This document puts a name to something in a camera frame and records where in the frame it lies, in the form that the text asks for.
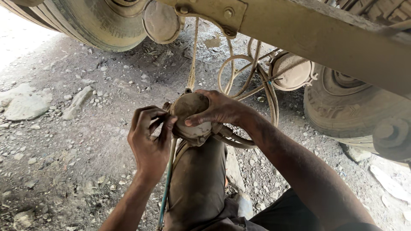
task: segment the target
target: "man's left hand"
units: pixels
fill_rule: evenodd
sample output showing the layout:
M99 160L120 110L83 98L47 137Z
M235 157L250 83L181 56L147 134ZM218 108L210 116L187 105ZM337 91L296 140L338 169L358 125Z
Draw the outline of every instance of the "man's left hand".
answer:
M139 177L155 184L160 180L169 160L171 130L176 121L177 117L156 106L139 108L134 112L127 141L136 158ZM164 124L160 136L152 136L161 123Z

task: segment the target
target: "hand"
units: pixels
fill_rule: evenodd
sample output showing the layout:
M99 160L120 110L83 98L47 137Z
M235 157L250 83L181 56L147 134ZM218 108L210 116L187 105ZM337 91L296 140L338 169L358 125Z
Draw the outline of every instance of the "hand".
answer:
M242 118L245 118L247 114L255 112L252 108L237 100L230 99L215 90L207 91L199 89L194 93L206 96L210 101L210 106L201 113L189 116L185 120L185 125L188 127L195 127L204 122L230 123L241 127L240 123Z
M171 130L176 121L177 117L156 106L139 108L134 112L127 141L136 158L138 174L145 180L157 184L163 175L170 156ZM160 136L152 136L161 123L164 124Z

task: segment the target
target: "muddy ground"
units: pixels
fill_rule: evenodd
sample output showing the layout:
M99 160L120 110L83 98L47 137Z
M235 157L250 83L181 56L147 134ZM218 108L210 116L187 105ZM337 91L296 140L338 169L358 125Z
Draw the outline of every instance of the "muddy ground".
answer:
M91 231L100 227L136 171L126 140L133 110L148 105L161 106L184 92L194 36L193 20L187 21L188 28L178 38L180 44L158 45L147 38L130 51L112 53L58 34L17 59L7 60L10 64L0 72L0 91L22 83L38 90L50 88L51 104L57 109L67 108L70 103L63 96L74 96L79 88L87 85L103 95L93 95L74 120L65 121L50 112L32 121L11 123L9 129L0 131L0 193L6 193L0 207L1 230L14 230L14 216L28 210L35 217L27 230ZM24 26L37 27L30 23ZM3 30L2 33L7 37L11 32ZM235 53L245 54L247 42L248 38L242 35L234 39ZM1 46L6 49L8 45L3 42ZM264 51L270 49L269 45L263 47ZM227 42L222 34L209 22L201 21L195 88L216 90L218 69L228 57ZM230 67L227 67L223 75L225 81L229 73ZM236 79L232 92L238 91L246 77L244 74ZM98 82L88 84L83 80ZM253 81L250 89L259 84L259 80ZM405 220L403 212L411 210L411 205L391 196L372 176L369 167L378 166L408 192L411 192L410 170L377 156L360 164L350 160L338 142L318 134L307 123L303 92L304 89L277 91L279 129L335 169L379 227L410 230L411 223ZM244 103L269 119L267 102L257 101L261 96L265 96L263 92L245 99ZM101 107L93 105L95 99L100 100ZM38 125L39 129L30 129L32 125ZM17 160L15 156L19 153L23 156ZM268 206L277 194L280 196L289 188L259 152L236 149L236 157L254 207L258 203ZM252 166L251 159L257 160ZM164 178L149 199L139 230L155 229L163 189ZM229 185L227 195L234 192Z

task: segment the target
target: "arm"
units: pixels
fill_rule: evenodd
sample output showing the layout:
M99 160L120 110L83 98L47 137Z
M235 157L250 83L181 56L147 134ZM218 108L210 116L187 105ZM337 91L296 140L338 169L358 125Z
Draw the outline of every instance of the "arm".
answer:
M99 231L136 231L148 198L160 181L170 155L171 130L176 117L156 106L137 109L134 112L127 141L137 162L137 173L113 212ZM159 137L151 136L163 124Z
M210 107L187 118L186 125L212 121L243 128L326 230L352 222L374 224L362 203L334 170L281 133L257 111L217 91L196 92L208 97Z

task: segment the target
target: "dark trousers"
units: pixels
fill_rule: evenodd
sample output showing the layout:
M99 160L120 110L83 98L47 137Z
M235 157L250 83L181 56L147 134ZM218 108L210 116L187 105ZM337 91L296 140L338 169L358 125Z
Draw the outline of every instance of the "dark trousers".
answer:
M226 155L225 144L214 138L183 153L171 177L165 230L202 230L225 218L243 227L236 223L240 220L236 218L238 205L224 199ZM319 220L292 189L247 224L248 230L322 230Z

